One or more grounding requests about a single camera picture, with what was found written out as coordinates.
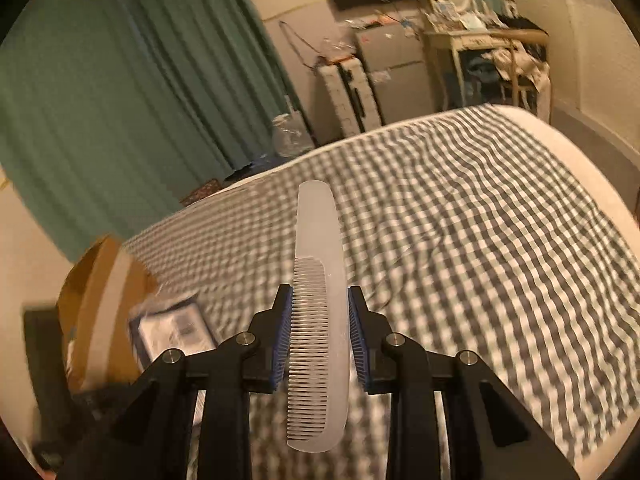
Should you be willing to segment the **brown patterned bag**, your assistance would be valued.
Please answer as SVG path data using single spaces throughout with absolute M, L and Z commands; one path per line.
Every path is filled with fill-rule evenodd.
M 221 184 L 217 179 L 209 180 L 190 192 L 180 200 L 183 207 L 190 206 L 207 196 L 211 196 L 221 190 Z

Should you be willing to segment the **white dressing table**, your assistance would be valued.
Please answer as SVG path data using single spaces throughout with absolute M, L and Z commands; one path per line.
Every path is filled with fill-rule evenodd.
M 442 56 L 439 52 L 448 52 L 451 58 L 454 74 L 458 83 L 460 105 L 466 107 L 465 79 L 461 52 L 488 51 L 498 48 L 510 48 L 512 44 L 508 38 L 498 32 L 478 32 L 477 30 L 453 30 L 452 32 L 424 32 L 427 57 L 433 62 L 436 80 L 442 90 L 442 109 L 448 110 L 451 104 L 451 93 L 448 91 L 444 76 L 444 69 L 440 64 Z

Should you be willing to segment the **grey mini fridge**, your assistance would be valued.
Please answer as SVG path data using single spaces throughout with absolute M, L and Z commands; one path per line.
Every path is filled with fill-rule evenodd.
M 355 37 L 386 125 L 436 112 L 423 44 L 411 27 L 380 25 L 360 30 Z

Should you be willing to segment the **checkered bed sheet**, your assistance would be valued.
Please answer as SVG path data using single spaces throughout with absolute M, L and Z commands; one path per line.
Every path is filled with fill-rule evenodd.
M 639 419 L 639 230 L 582 151 L 520 108 L 426 116 L 245 179 L 128 252 L 230 337 L 292 276 L 307 180 L 332 188 L 368 306 L 428 350 L 475 351 L 598 478 Z

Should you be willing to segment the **clear zip pouch red label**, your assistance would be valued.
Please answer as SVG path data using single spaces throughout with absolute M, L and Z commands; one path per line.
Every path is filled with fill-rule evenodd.
M 185 356 L 214 350 L 220 336 L 209 324 L 198 294 L 156 292 L 129 313 L 128 336 L 134 358 L 144 370 L 164 351 Z

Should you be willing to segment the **translucent white comb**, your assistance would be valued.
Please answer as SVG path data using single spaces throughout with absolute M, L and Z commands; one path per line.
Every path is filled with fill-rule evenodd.
M 348 415 L 349 308 L 340 220 L 326 182 L 299 185 L 288 350 L 286 440 L 297 452 L 328 452 Z

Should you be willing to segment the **white ribbed suitcase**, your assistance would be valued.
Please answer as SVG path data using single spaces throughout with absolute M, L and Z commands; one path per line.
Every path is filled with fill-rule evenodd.
M 359 58 L 320 66 L 317 73 L 326 86 L 345 138 L 382 127 L 369 78 Z

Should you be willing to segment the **green curtain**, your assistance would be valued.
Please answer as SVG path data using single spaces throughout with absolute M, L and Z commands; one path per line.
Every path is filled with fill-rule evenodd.
M 296 102 L 250 0 L 30 0 L 1 45 L 1 165 L 76 260 L 268 153 Z

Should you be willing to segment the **brown cardboard box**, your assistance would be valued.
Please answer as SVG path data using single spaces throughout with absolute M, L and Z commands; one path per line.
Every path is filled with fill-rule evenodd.
M 128 320 L 131 309 L 156 290 L 156 279 L 115 237 L 100 238 L 75 263 L 56 302 L 71 392 L 139 377 Z

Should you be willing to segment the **clear water bottle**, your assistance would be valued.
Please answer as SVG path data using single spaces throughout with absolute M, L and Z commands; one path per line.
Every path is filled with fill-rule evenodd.
M 272 146 L 284 158 L 295 158 L 314 149 L 314 141 L 304 124 L 292 114 L 281 114 L 272 120 Z

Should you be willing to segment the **wooden chair with clothes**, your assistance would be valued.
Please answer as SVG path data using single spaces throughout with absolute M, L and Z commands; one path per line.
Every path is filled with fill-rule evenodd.
M 492 51 L 492 62 L 506 79 L 502 88 L 511 89 L 511 104 L 524 107 L 543 122 L 550 122 L 552 82 L 547 61 L 549 35 L 538 29 L 502 28 L 489 33 L 503 40 L 505 47 Z

